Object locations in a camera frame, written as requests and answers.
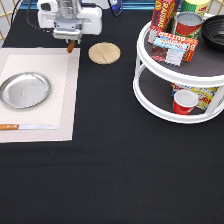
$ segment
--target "cardboard box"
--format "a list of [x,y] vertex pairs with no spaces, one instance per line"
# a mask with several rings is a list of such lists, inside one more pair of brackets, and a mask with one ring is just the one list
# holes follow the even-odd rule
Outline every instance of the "cardboard box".
[[158,36],[167,37],[171,40],[181,41],[183,43],[189,44],[187,52],[184,56],[184,61],[190,62],[192,60],[192,57],[193,57],[194,52],[196,50],[196,47],[198,45],[198,40],[174,35],[174,34],[171,34],[171,33],[165,33],[165,32],[159,32]]
[[173,17],[176,15],[180,0],[157,0],[152,15],[148,43],[153,44],[159,31],[167,31]]
[[214,97],[214,95],[216,94],[218,90],[218,87],[196,88],[196,87],[189,87],[189,86],[184,86],[184,85],[179,85],[174,83],[171,84],[171,87],[173,88],[173,91],[171,94],[172,96],[174,96],[174,94],[181,89],[187,89],[194,93],[197,93],[199,96],[199,101],[196,107],[202,110],[206,110],[208,108],[209,104],[212,101],[212,98]]

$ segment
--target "white robot body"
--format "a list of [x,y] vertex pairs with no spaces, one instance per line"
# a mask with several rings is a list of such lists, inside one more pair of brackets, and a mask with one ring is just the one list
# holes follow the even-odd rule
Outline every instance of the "white robot body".
[[81,41],[82,34],[99,35],[102,31],[102,10],[81,7],[79,0],[38,0],[38,21],[41,28],[54,28],[58,39]]

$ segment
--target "round wooden disc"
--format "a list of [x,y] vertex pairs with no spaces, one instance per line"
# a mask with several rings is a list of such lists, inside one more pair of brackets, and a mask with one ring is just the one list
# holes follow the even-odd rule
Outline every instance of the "round wooden disc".
[[111,43],[98,43],[89,49],[90,59],[97,64],[111,64],[120,58],[120,49]]

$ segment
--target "knife handle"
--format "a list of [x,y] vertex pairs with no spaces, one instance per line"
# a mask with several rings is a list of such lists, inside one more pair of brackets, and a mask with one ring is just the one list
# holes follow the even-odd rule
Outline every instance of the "knife handle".
[[0,130],[17,130],[18,124],[0,124]]

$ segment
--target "metal plate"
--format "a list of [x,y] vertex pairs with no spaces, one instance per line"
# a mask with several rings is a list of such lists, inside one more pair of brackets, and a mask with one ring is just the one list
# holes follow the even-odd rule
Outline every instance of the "metal plate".
[[50,92],[45,76],[26,72],[7,79],[0,87],[0,99],[9,107],[27,108],[43,101]]

